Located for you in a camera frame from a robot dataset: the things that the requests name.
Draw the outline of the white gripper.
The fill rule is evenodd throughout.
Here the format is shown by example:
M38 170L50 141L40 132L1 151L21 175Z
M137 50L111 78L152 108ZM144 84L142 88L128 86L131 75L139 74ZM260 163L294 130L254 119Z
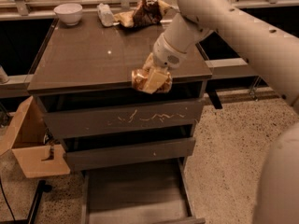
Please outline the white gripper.
M164 38L164 34L160 34L154 43L152 53L142 67L143 70L149 71L142 91L149 94L169 92L172 86L171 75L166 69L158 66L175 69L180 67L186 58L186 53L172 48Z

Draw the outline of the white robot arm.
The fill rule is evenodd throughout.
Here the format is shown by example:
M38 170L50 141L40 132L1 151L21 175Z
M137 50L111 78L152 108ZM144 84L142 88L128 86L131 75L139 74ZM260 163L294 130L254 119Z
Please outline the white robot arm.
M175 68L189 46L215 31L293 109L299 108L299 38L228 0L178 0L179 14L159 36L144 67ZM271 145L252 224L299 224L299 124Z

